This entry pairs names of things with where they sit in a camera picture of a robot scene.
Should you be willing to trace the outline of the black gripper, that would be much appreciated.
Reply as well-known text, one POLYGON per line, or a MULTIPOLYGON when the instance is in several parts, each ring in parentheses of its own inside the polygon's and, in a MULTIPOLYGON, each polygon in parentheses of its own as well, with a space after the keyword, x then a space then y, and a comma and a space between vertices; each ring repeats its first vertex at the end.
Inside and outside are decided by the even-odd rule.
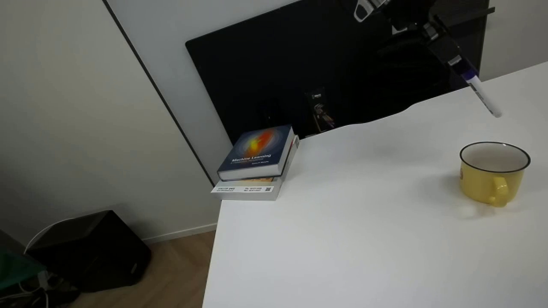
POLYGON ((459 77, 476 77, 478 72, 464 56, 457 41, 438 15, 431 17, 435 0, 341 0, 342 8, 358 24, 383 20, 394 34, 423 29, 430 51, 459 77))

